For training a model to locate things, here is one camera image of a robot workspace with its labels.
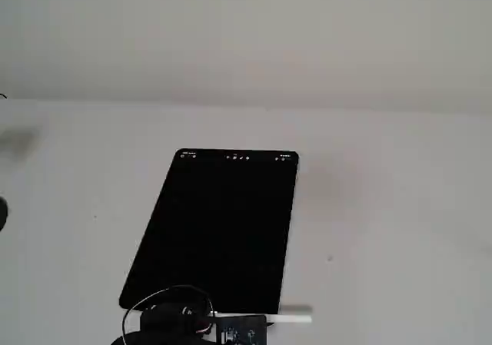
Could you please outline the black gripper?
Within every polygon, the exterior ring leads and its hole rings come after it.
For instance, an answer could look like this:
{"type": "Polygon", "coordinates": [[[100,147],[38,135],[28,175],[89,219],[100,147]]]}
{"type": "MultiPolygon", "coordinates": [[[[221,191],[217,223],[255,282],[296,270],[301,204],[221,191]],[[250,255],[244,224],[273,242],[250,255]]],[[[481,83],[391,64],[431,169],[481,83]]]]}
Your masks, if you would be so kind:
{"type": "Polygon", "coordinates": [[[199,304],[170,303],[153,305],[140,316],[143,332],[200,334],[211,328],[208,307],[199,304]]]}

